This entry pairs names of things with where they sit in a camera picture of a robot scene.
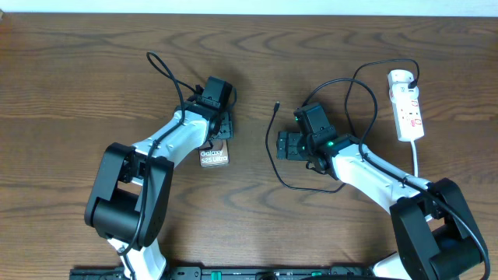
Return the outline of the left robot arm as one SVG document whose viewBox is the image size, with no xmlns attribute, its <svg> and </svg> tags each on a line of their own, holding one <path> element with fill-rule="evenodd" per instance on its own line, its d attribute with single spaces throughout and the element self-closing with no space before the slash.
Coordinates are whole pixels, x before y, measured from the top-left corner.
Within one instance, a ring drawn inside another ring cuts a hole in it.
<svg viewBox="0 0 498 280">
<path fill-rule="evenodd" d="M 167 267 L 157 236 L 175 167 L 214 139 L 231 138 L 236 89 L 209 77 L 182 100 L 171 120 L 133 145 L 109 145 L 86 205 L 85 223 L 117 251 L 127 279 L 159 279 Z"/>
</svg>

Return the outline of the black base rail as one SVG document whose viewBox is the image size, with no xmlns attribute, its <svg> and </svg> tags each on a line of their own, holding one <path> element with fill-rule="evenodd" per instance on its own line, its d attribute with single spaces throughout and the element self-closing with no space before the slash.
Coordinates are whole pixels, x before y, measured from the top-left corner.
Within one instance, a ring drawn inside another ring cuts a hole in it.
<svg viewBox="0 0 498 280">
<path fill-rule="evenodd" d="M 163 280 L 261 280 L 261 279 L 375 279 L 369 268 L 332 266 L 329 268 L 202 268 L 180 266 L 159 268 L 74 268 L 70 279 L 163 279 Z"/>
</svg>

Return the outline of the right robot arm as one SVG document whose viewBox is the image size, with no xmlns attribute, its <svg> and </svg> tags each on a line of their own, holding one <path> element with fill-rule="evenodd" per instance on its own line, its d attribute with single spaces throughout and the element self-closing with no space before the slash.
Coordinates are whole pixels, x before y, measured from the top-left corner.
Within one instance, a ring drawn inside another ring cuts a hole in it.
<svg viewBox="0 0 498 280">
<path fill-rule="evenodd" d="M 278 159 L 304 161 L 307 169 L 355 187 L 391 217 L 398 249 L 373 264 L 369 277 L 457 279 L 479 264 L 490 277 L 486 243 L 454 181 L 431 182 L 391 165 L 357 137 L 339 135 L 318 103 L 298 108 L 294 117 L 300 130 L 278 133 Z"/>
</svg>

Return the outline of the white power strip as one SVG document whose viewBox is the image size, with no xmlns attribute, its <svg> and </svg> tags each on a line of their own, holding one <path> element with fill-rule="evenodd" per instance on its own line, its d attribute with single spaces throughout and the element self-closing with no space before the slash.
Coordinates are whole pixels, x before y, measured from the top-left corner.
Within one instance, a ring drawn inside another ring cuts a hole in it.
<svg viewBox="0 0 498 280">
<path fill-rule="evenodd" d="M 398 140 L 414 142 L 424 136 L 423 120 L 418 98 L 392 103 Z"/>
</svg>

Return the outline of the white USB charger plug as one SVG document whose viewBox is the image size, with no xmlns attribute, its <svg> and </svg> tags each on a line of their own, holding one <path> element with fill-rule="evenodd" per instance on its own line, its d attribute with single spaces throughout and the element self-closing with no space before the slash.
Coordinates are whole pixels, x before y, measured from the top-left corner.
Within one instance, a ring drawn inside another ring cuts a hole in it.
<svg viewBox="0 0 498 280">
<path fill-rule="evenodd" d="M 419 88 L 414 75 L 404 69 L 395 69 L 388 74 L 389 97 L 392 103 L 406 100 L 416 100 L 419 97 Z"/>
</svg>

